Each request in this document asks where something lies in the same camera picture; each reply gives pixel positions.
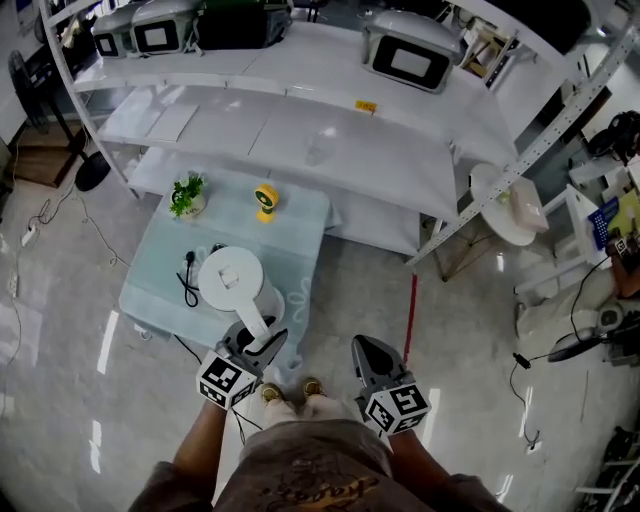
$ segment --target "table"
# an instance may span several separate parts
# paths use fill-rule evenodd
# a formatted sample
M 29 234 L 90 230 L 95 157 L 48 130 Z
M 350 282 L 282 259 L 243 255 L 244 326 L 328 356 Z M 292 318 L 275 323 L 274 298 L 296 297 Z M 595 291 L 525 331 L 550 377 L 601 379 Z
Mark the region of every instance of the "table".
M 478 164 L 471 171 L 471 196 L 482 197 L 502 176 L 495 165 Z M 503 240 L 516 246 L 525 246 L 533 242 L 536 232 L 520 227 L 516 222 L 510 201 L 501 203 L 491 201 L 480 214 L 489 227 Z
M 184 336 L 213 348 L 229 322 L 200 296 L 198 306 L 188 307 L 176 272 L 186 268 L 185 255 L 194 251 L 192 283 L 197 282 L 214 244 L 244 247 L 258 256 L 285 299 L 280 327 L 287 328 L 289 336 L 274 364 L 281 372 L 293 370 L 302 363 L 297 347 L 309 321 L 311 283 L 324 230 L 339 219 L 323 192 L 224 169 L 206 176 L 207 207 L 195 219 L 173 217 L 169 192 L 160 201 L 122 287 L 120 308 L 145 330 Z M 261 183 L 270 183 L 280 196 L 269 224 L 256 219 L 259 206 L 253 192 Z

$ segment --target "white kettle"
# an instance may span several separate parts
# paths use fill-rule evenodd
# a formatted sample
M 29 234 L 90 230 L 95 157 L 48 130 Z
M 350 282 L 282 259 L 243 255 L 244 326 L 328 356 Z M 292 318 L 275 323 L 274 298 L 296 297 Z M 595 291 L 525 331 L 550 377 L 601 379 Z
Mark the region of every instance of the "white kettle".
M 284 299 L 264 274 L 258 257 L 242 247 L 224 247 L 211 254 L 198 274 L 202 298 L 217 313 L 244 323 L 255 341 L 264 344 L 272 334 L 264 316 L 276 323 L 284 316 Z

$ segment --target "price tag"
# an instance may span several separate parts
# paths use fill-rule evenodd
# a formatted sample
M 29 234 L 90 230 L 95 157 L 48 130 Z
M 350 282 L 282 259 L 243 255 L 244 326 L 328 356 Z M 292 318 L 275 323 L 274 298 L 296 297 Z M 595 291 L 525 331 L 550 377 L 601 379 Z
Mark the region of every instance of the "price tag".
M 372 103 L 370 101 L 356 100 L 356 108 L 358 110 L 364 110 L 365 112 L 371 112 L 372 114 L 374 114 L 376 108 L 378 108 L 378 104 Z

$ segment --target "power cord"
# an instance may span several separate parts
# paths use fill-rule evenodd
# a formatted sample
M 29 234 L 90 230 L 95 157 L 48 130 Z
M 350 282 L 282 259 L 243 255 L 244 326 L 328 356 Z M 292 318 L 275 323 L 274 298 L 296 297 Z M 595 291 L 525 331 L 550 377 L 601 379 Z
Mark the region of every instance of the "power cord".
M 127 263 L 126 261 L 124 261 L 122 258 L 120 258 L 120 256 L 118 256 L 118 253 L 116 251 L 114 251 L 111 246 L 109 245 L 109 243 L 105 240 L 104 236 L 102 235 L 102 233 L 100 232 L 100 228 L 98 227 L 98 225 L 96 224 L 96 221 L 93 220 L 91 218 L 91 215 L 89 215 L 89 213 L 87 212 L 87 205 L 84 202 L 84 199 L 82 199 L 82 197 L 80 197 L 78 194 L 76 194 L 75 196 L 76 198 L 78 198 L 80 200 L 80 203 L 82 204 L 82 208 L 84 210 L 84 219 L 82 219 L 83 224 L 86 224 L 87 221 L 91 222 L 91 224 L 93 225 L 93 227 L 96 230 L 96 233 L 98 233 L 98 236 L 100 237 L 100 239 L 102 240 L 102 243 L 104 244 L 104 246 L 107 248 L 107 250 L 111 253 L 111 258 L 109 258 L 109 266 L 111 267 L 115 267 L 116 264 L 118 262 L 122 263 L 125 267 L 127 268 L 131 268 L 131 265 L 129 263 Z
M 610 256 L 607 256 L 605 259 L 603 259 L 600 263 L 598 263 L 595 267 L 593 267 L 591 270 L 589 270 L 589 272 L 587 273 L 586 276 L 584 276 L 584 278 L 582 279 L 582 282 L 580 283 L 580 288 L 578 289 L 578 295 L 576 295 L 576 299 L 573 301 L 573 305 L 571 306 L 571 316 L 569 317 L 571 319 L 571 326 L 573 327 L 573 332 L 576 335 L 576 338 L 578 339 L 578 341 L 580 343 L 582 343 L 584 340 L 580 339 L 580 336 L 578 335 L 578 329 L 576 329 L 576 323 L 573 321 L 573 312 L 576 309 L 576 304 L 578 303 L 578 299 L 580 298 L 580 294 L 582 293 L 582 287 L 584 286 L 584 283 L 587 281 L 588 277 L 593 274 L 593 272 L 600 267 L 600 265 L 602 265 L 605 261 L 607 261 L 610 258 Z
M 571 315 L 570 315 L 571 326 L 573 327 L 573 332 L 574 332 L 574 334 L 576 336 L 576 339 L 578 340 L 579 343 L 582 343 L 585 340 L 580 339 L 580 336 L 578 335 L 578 329 L 576 328 L 576 324 L 575 324 L 575 322 L 573 320 L 573 314 L 574 314 L 574 311 L 575 311 L 575 308 L 576 308 L 576 304 L 578 303 L 578 299 L 580 298 L 580 295 L 582 294 L 582 288 L 584 287 L 584 283 L 587 281 L 589 276 L 591 274 L 593 274 L 593 272 L 595 272 L 595 270 L 597 268 L 599 268 L 600 265 L 602 265 L 608 259 L 609 259 L 609 256 L 607 256 L 600 263 L 598 263 L 595 267 L 593 267 L 591 270 L 589 270 L 587 275 L 584 276 L 584 278 L 580 282 L 580 288 L 578 288 L 578 293 L 576 295 L 575 300 L 573 301 L 573 305 L 571 306 Z M 560 349 L 560 350 L 551 351 L 548 354 L 532 357 L 531 359 L 527 359 L 524 356 L 522 356 L 521 354 L 517 354 L 517 353 L 514 352 L 513 358 L 515 359 L 516 364 L 513 366 L 513 370 L 511 370 L 511 375 L 509 376 L 509 386 L 511 387 L 511 391 L 513 391 L 513 394 L 516 397 L 518 397 L 518 399 L 522 402 L 522 405 L 524 406 L 525 413 L 527 412 L 527 402 L 524 400 L 524 398 L 522 398 L 518 394 L 518 392 L 513 387 L 513 374 L 515 373 L 516 368 L 518 368 L 518 366 L 522 366 L 525 370 L 528 370 L 529 368 L 531 368 L 531 362 L 532 361 L 537 361 L 538 359 L 542 359 L 542 358 L 545 358 L 545 357 L 549 357 L 549 356 L 553 356 L 553 355 L 556 355 L 556 354 L 560 354 L 561 352 L 565 352 L 566 350 L 570 350 L 572 348 L 573 348 L 573 346 L 565 347 L 565 348 Z M 536 443 L 538 442 L 538 439 L 540 438 L 540 430 L 538 430 L 536 432 L 536 435 L 535 435 L 535 437 L 533 439 L 529 439 L 529 436 L 527 435 L 527 419 L 526 418 L 525 418 L 525 421 L 524 421 L 524 425 L 522 426 L 522 430 L 523 430 L 523 433 L 524 433 L 524 437 L 527 440 L 527 443 L 529 443 L 529 446 L 530 447 L 534 447 L 536 445 Z
M 175 334 L 174 334 L 174 335 L 173 335 L 173 337 L 174 337 L 175 339 L 177 339 L 177 340 L 180 342 L 180 345 L 182 345 L 184 348 L 186 348 L 186 349 L 187 349 L 187 351 L 188 351 L 188 352 L 189 352 L 193 357 L 195 357 L 195 358 L 198 360 L 198 363 L 200 363 L 200 366 L 202 366 L 202 359 L 200 359 L 200 357 L 198 356 L 198 354 L 196 354 L 193 350 L 191 350 L 191 349 L 187 346 L 187 344 L 186 344 L 184 341 L 182 341 L 182 339 L 180 339 L 180 337 L 179 337 L 179 336 L 177 336 L 177 335 L 175 335 Z
M 200 357 L 198 356 L 198 354 L 196 354 L 193 350 L 191 350 L 187 344 L 182 341 L 182 339 L 180 339 L 179 336 L 176 336 L 175 334 L 173 335 L 173 337 L 175 339 L 177 339 L 180 342 L 180 345 L 182 345 L 185 349 L 187 349 L 187 351 L 196 358 L 196 360 L 198 361 L 198 363 L 200 363 L 200 365 L 202 365 L 202 359 L 200 359 Z M 258 430 L 263 430 L 263 428 L 258 425 L 257 423 L 254 423 L 253 421 L 251 421 L 250 419 L 245 418 L 242 414 L 240 414 L 238 411 L 236 411 L 233 407 L 231 408 L 231 412 L 233 412 L 233 414 L 235 415 L 236 421 L 238 422 L 238 429 L 240 431 L 240 440 L 242 441 L 242 445 L 245 445 L 246 442 L 246 437 L 244 434 L 244 429 L 242 428 L 242 423 L 240 423 L 240 418 L 242 418 L 244 421 L 246 421 L 247 423 L 253 425 L 254 427 L 256 427 Z
M 513 387 L 513 374 L 516 371 L 516 368 L 518 367 L 518 362 L 516 360 L 516 364 L 513 366 L 513 370 L 511 370 L 511 375 L 509 376 L 509 386 L 511 386 L 511 391 L 513 391 L 513 394 L 516 395 L 518 397 L 518 399 L 522 402 L 522 405 L 524 407 L 524 424 L 522 425 L 522 433 L 524 434 L 524 438 L 527 440 L 527 443 L 529 443 L 530 447 L 534 447 L 536 445 L 536 443 L 538 442 L 538 439 L 540 439 L 540 431 L 538 430 L 536 432 L 536 436 L 533 439 L 529 439 L 529 436 L 527 435 L 527 402 L 525 402 L 524 398 L 522 398 L 518 392 L 516 391 L 516 389 Z
M 195 308 L 198 305 L 198 296 L 195 294 L 194 290 L 200 291 L 200 288 L 198 288 L 197 286 L 191 286 L 189 283 L 191 282 L 191 267 L 196 259 L 196 255 L 193 251 L 189 251 L 185 256 L 185 259 L 187 260 L 186 280 L 182 279 L 182 276 L 179 272 L 176 272 L 176 275 L 178 276 L 178 279 L 180 279 L 180 282 L 184 287 L 184 301 L 190 308 Z

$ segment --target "shelf board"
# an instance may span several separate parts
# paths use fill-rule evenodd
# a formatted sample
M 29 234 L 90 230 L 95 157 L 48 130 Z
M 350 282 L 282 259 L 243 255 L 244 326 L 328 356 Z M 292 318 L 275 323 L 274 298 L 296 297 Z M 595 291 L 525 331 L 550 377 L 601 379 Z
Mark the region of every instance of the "shelf board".
M 150 148 L 131 174 L 129 187 L 139 192 L 163 196 L 171 189 L 176 176 L 181 172 L 205 172 L 216 167 L 252 174 L 264 179 L 269 176 L 269 169 L 265 167 L 252 166 L 224 157 Z
M 98 59 L 75 81 L 77 91 L 200 85 L 297 97 L 356 111 L 377 104 L 375 117 L 458 143 L 463 153 L 504 167 L 517 158 L 500 107 L 482 81 L 454 68 L 441 94 L 429 94 L 365 70 L 359 32 L 294 22 L 283 41 L 261 50 L 215 50 L 146 59 Z
M 448 148 L 417 130 L 366 114 L 285 98 L 250 156 L 313 181 L 447 221 L 457 218 Z
M 262 179 L 292 183 L 320 190 L 331 199 L 331 204 L 342 224 L 327 230 L 327 234 L 354 242 L 372 245 L 413 256 L 420 242 L 420 215 L 400 206 L 365 197 L 330 185 L 314 183 L 282 171 L 269 171 L 265 167 L 212 156 L 193 155 L 151 148 L 142 157 L 130 177 L 129 186 L 139 192 L 164 195 L 170 190 L 180 172 L 205 172 L 222 167 L 253 174 Z
M 198 108 L 177 141 L 149 138 L 170 105 Z M 138 87 L 99 136 L 109 142 L 241 159 L 447 221 L 457 218 L 447 146 L 363 112 L 235 89 Z M 314 151 L 315 159 L 310 158 Z
M 269 179 L 284 181 L 327 194 L 342 224 L 326 233 L 388 251 L 415 256 L 420 248 L 420 214 L 372 197 L 337 187 L 314 183 L 282 171 L 272 171 Z
M 102 140 L 189 153 L 247 155 L 281 98 L 213 87 L 136 87 L 99 130 Z M 176 142 L 148 137 L 172 105 L 198 109 Z

